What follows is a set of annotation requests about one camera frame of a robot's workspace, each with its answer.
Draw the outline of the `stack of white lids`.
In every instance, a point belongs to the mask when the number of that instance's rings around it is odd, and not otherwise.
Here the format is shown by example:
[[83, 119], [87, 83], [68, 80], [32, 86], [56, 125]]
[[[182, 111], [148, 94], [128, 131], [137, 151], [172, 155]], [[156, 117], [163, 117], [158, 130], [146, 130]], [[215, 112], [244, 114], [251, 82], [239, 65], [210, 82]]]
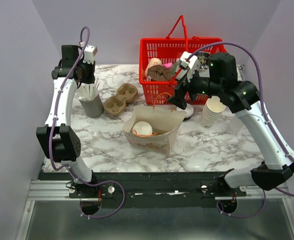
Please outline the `stack of white lids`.
[[179, 107], [176, 107], [176, 111], [186, 112], [186, 115], [184, 117], [184, 121], [187, 121], [193, 116], [194, 108], [192, 107], [191, 104], [187, 104], [187, 107], [185, 109], [181, 109]]

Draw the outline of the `white paper takeout bag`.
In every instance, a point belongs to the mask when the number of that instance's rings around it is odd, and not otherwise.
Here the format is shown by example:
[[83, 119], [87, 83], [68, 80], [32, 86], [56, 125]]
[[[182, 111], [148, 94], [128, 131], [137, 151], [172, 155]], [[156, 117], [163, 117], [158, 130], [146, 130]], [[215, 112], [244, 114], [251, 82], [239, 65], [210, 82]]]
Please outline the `white paper takeout bag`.
[[169, 155], [178, 130], [187, 114], [184, 110], [156, 107], [159, 97], [170, 97], [167, 92], [157, 95], [152, 106], [138, 105], [122, 130], [127, 141], [135, 147]]

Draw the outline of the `stack of white paper cups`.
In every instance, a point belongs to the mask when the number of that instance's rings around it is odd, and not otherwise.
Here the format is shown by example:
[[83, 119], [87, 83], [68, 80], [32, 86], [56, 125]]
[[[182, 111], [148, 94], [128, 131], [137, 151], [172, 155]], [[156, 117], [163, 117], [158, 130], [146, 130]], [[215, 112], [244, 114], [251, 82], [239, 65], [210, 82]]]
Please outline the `stack of white paper cups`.
[[201, 126], [210, 128], [225, 109], [226, 106], [220, 102], [219, 97], [213, 96], [209, 98], [202, 110]]

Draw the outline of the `single white paper cup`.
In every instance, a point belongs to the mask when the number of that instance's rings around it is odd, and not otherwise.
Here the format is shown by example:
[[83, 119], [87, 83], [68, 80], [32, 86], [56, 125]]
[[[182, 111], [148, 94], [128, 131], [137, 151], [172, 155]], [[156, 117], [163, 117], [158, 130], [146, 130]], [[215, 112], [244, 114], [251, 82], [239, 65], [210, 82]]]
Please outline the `single white paper cup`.
[[139, 121], [133, 126], [132, 133], [138, 137], [149, 137], [153, 134], [153, 129], [149, 123]]

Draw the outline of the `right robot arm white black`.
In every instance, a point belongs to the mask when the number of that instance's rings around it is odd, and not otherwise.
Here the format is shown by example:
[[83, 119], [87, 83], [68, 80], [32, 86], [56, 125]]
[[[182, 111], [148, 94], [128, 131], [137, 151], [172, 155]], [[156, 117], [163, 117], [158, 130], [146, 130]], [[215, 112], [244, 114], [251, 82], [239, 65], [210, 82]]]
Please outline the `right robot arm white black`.
[[209, 55], [209, 77], [198, 73], [197, 56], [185, 51], [178, 60], [174, 95], [168, 103], [185, 109], [185, 95], [192, 101], [199, 94], [217, 96], [242, 121], [258, 145], [264, 161], [253, 169], [230, 169], [221, 175], [217, 191], [228, 196], [240, 186], [259, 186], [265, 191], [278, 189], [294, 173], [294, 151], [286, 145], [268, 118], [257, 87], [250, 81], [239, 81], [235, 57], [227, 52]]

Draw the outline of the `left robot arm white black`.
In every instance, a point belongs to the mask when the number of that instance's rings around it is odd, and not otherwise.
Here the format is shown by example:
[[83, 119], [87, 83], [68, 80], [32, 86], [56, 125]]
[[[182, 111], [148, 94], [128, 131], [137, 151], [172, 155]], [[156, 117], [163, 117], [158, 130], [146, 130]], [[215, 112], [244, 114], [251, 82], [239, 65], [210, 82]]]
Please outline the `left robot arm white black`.
[[61, 53], [51, 72], [54, 93], [50, 113], [44, 126], [36, 129], [36, 137], [53, 169], [66, 169], [73, 182], [81, 185], [80, 191], [91, 198], [97, 194], [97, 179], [80, 156], [81, 142], [71, 127], [71, 109], [78, 87], [95, 82], [97, 47], [84, 42], [62, 45]]

